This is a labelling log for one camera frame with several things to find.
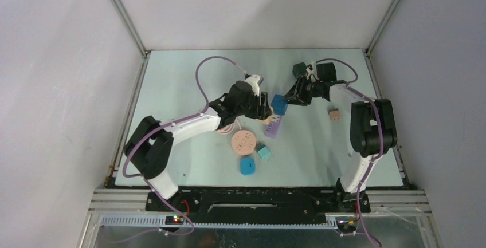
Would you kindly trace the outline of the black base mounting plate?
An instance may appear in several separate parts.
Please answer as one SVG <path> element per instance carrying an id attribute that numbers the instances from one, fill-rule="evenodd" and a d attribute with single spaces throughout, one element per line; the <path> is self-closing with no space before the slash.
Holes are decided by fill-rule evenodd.
<path id="1" fill-rule="evenodd" d="M 338 194 L 332 187 L 196 187 L 182 186 L 165 205 L 151 191 L 145 210 L 170 212 L 171 207 L 194 222 L 325 222 L 328 214 L 368 214 L 365 192 Z"/>

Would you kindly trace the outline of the dark green cube socket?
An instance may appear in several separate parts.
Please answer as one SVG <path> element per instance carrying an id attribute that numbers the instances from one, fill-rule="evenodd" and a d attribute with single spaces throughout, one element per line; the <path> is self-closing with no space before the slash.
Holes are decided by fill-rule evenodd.
<path id="1" fill-rule="evenodd" d="M 295 78 L 300 77 L 301 75 L 305 75 L 307 73 L 307 66 L 305 62 L 300 62 L 298 64 L 294 64 L 292 68 L 292 74 Z"/>

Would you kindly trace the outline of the beige cube socket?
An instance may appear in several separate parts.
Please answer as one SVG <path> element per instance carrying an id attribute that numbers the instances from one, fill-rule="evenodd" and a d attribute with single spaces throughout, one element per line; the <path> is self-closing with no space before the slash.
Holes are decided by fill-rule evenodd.
<path id="1" fill-rule="evenodd" d="M 273 114 L 266 119 L 266 122 L 274 121 L 278 119 L 278 115 Z"/>

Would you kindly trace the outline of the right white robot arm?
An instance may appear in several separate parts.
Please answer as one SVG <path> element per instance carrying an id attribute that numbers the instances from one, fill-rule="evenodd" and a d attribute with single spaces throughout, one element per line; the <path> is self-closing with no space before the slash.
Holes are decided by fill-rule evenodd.
<path id="1" fill-rule="evenodd" d="M 353 152 L 346 172 L 336 182 L 334 207 L 349 212 L 356 205 L 355 195 L 366 189 L 367 180 L 381 157 L 398 141 L 393 106 L 388 99 L 372 99 L 353 88 L 352 81 L 338 80 L 335 60 L 325 58 L 316 64 L 295 64 L 296 81 L 283 96 L 290 105 L 310 105 L 314 98 L 336 103 L 350 114 L 350 144 Z"/>

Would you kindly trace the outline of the dark blue cube socket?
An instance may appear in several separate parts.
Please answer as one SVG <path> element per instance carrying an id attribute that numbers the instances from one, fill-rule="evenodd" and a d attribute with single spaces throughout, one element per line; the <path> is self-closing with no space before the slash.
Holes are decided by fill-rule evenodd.
<path id="1" fill-rule="evenodd" d="M 272 99 L 271 107 L 273 108 L 274 114 L 284 116 L 288 108 L 288 100 L 283 95 L 276 93 Z"/>

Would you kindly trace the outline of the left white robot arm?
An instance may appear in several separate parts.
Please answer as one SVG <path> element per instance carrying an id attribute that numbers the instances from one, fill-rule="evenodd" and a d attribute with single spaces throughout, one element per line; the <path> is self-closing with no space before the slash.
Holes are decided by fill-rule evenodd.
<path id="1" fill-rule="evenodd" d="M 162 124 L 153 116 L 142 119 L 124 147 L 122 174 L 142 178 L 159 195 L 166 211 L 181 204 L 178 185 L 168 171 L 173 146 L 205 132 L 218 131 L 240 116 L 266 120 L 272 115 L 267 92 L 249 80 L 236 81 L 227 93 L 207 102 L 201 112 Z"/>

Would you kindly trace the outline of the round pink power strip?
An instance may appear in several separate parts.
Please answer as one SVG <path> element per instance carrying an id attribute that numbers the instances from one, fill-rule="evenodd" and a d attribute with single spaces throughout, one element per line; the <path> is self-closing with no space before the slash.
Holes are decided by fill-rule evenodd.
<path id="1" fill-rule="evenodd" d="M 231 138 L 232 149 L 240 156 L 252 154 L 256 149 L 256 145 L 256 136 L 249 130 L 237 131 Z"/>

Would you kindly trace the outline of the teal small cube adapter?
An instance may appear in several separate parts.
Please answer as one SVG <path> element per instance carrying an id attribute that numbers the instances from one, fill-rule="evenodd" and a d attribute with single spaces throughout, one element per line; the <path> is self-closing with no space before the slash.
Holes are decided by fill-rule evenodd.
<path id="1" fill-rule="evenodd" d="M 262 160 L 266 160 L 266 159 L 268 159 L 271 156 L 271 152 L 270 152 L 269 148 L 266 145 L 259 146 L 256 149 L 256 152 L 257 152 L 258 156 Z"/>

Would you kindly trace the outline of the light blue flat adapter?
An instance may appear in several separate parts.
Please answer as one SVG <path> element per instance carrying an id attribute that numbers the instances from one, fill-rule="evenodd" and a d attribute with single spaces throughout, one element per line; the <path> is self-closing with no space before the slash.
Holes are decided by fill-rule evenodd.
<path id="1" fill-rule="evenodd" d="M 254 158 L 245 156 L 240 159 L 240 173 L 242 175 L 253 175 L 256 172 L 256 164 Z"/>

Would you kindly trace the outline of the purple power strip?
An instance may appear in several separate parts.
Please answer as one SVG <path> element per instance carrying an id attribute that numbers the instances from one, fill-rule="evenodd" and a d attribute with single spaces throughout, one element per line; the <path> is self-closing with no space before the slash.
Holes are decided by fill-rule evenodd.
<path id="1" fill-rule="evenodd" d="M 275 139 L 279 132 L 280 123 L 282 121 L 282 116 L 278 115 L 278 119 L 274 121 L 270 121 L 264 131 L 264 135 L 268 138 Z"/>

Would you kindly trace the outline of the small pink plug adapter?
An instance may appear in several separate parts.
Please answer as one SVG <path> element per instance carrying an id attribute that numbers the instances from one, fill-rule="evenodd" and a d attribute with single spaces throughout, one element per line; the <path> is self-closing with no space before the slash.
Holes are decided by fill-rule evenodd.
<path id="1" fill-rule="evenodd" d="M 331 108 L 328 110 L 328 116 L 331 121 L 337 121 L 342 118 L 341 112 L 338 108 Z"/>

